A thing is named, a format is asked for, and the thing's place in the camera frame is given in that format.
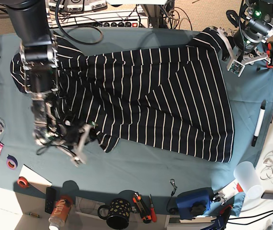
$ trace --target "black marker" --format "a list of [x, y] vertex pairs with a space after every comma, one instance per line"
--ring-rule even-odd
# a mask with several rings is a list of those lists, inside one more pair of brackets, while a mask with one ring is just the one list
[[263, 100], [263, 102], [261, 103], [261, 108], [260, 108], [260, 112], [259, 112], [259, 117], [258, 117], [258, 121], [257, 121], [257, 125], [256, 125], [256, 130], [255, 133], [253, 135], [253, 139], [252, 139], [252, 143], [251, 146], [255, 147], [258, 136], [259, 136], [259, 132], [262, 126], [262, 122], [263, 122], [263, 118], [264, 118], [264, 113], [265, 113], [265, 104], [266, 101]]

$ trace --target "red screwdriver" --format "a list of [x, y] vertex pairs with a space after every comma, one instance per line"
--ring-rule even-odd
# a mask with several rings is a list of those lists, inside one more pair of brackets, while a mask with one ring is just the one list
[[151, 219], [152, 219], [153, 222], [157, 222], [157, 216], [156, 216], [156, 213], [155, 213], [154, 205], [152, 204], [151, 194], [149, 195], [149, 200], [150, 200], [150, 215], [151, 215]]

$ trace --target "black mug with dots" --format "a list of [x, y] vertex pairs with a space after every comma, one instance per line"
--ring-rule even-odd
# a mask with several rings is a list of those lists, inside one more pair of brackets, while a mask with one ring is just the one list
[[[108, 209], [108, 215], [103, 217], [100, 214], [101, 209]], [[122, 230], [128, 227], [130, 218], [130, 203], [122, 198], [111, 201], [110, 205], [102, 205], [98, 208], [98, 216], [107, 221], [107, 225], [116, 230]]]

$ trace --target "black remote control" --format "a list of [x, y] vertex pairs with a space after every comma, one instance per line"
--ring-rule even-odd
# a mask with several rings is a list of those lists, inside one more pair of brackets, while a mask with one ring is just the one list
[[51, 214], [54, 210], [54, 205], [56, 201], [56, 190], [54, 188], [48, 187], [46, 189], [45, 198], [45, 212]]

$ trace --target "teal fabric surface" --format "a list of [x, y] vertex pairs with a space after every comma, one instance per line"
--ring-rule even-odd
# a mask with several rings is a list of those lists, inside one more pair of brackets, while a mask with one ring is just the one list
[[[141, 28], [103, 28], [103, 32], [104, 40], [97, 45], [72, 43], [85, 55], [94, 55], [184, 45], [198, 33]], [[93, 41], [98, 36], [88, 28], [72, 30], [70, 34], [84, 41]], [[256, 71], [258, 66], [265, 66], [263, 61], [247, 66], [240, 78], [227, 72], [226, 63], [220, 61], [235, 122], [234, 151], [230, 163], [208, 162], [120, 140], [110, 153], [104, 153], [97, 142], [90, 143], [84, 149], [88, 157], [87, 165], [76, 168], [69, 157], [58, 150], [50, 149], [42, 156], [35, 154], [38, 146], [32, 136], [34, 118], [31, 99], [17, 90], [9, 68], [19, 44], [20, 40], [14, 34], [0, 36], [0, 117], [6, 123], [2, 140], [5, 147], [0, 157], [1, 188], [44, 198], [45, 195], [34, 188], [23, 190], [17, 186], [20, 169], [25, 164], [52, 182], [61, 193], [108, 203], [117, 196], [131, 199], [128, 195], [131, 193], [122, 192], [124, 190], [138, 191], [144, 196], [152, 194], [156, 212], [166, 214], [166, 204], [172, 191], [169, 179], [176, 181], [176, 195], [205, 187], [217, 191], [234, 179], [233, 170], [239, 162], [251, 161], [256, 165], [273, 114], [273, 69]], [[264, 122], [253, 148], [251, 140], [264, 99], [267, 101]], [[18, 161], [14, 171], [6, 166], [8, 154]], [[240, 213], [243, 200], [243, 194], [232, 200], [234, 215]], [[218, 204], [211, 206], [211, 210], [218, 209]]]

